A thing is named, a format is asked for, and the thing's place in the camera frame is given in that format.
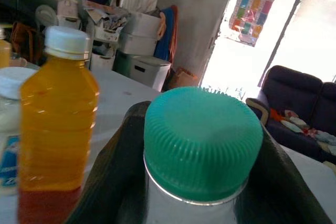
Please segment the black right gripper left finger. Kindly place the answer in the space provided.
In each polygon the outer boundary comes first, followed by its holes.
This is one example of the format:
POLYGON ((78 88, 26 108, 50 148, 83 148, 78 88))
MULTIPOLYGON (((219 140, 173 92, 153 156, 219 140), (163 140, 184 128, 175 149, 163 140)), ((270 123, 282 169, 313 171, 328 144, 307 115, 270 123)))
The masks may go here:
POLYGON ((131 106, 98 154, 66 223, 142 223, 145 212, 144 119, 149 101, 131 106))

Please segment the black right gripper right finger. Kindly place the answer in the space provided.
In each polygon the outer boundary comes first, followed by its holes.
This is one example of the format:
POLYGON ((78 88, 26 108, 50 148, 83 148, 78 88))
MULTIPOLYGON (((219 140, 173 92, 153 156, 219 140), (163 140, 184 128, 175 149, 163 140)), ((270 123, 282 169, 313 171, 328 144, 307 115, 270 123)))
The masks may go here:
POLYGON ((264 138, 234 213, 238 223, 331 223, 295 164, 263 130, 264 138))

